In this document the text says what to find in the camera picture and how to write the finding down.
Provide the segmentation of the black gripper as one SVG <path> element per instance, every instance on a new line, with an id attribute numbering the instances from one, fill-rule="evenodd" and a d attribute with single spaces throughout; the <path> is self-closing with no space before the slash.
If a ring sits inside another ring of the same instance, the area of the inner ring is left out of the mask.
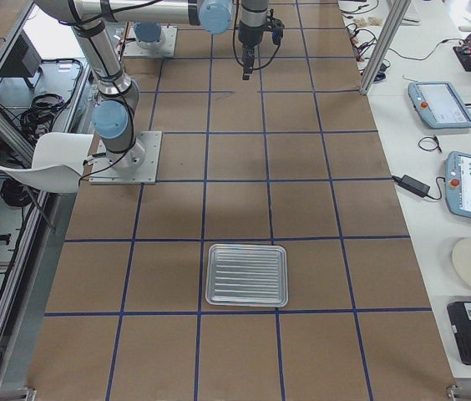
<path id="1" fill-rule="evenodd" d="M 238 39 L 242 44 L 241 62 L 243 64 L 243 80 L 249 80 L 254 71 L 255 46 L 258 46 L 265 32 L 271 33 L 272 42 L 281 45 L 284 23 L 279 18 L 270 15 L 260 15 L 261 20 L 252 19 L 250 14 L 244 14 L 239 21 Z"/>

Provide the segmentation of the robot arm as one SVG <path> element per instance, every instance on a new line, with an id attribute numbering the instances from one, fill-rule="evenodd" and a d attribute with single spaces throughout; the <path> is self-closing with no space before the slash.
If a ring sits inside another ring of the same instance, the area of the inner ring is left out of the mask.
<path id="1" fill-rule="evenodd" d="M 256 70 L 256 47 L 270 33 L 276 47 L 283 39 L 284 23 L 267 1 L 38 1 L 37 6 L 62 25 L 72 28 L 94 76 L 101 101 L 92 124 L 105 147 L 109 168 L 121 174 L 138 169 L 146 147 L 134 128 L 139 101 L 137 83 L 127 75 L 111 43 L 105 24 L 134 23 L 138 41 L 153 42 L 164 23 L 201 26 L 211 34 L 232 31 L 242 53 L 236 61 L 244 80 Z"/>
<path id="2" fill-rule="evenodd" d="M 141 48 L 158 48 L 162 42 L 162 27 L 158 23 L 136 23 L 136 42 Z"/>

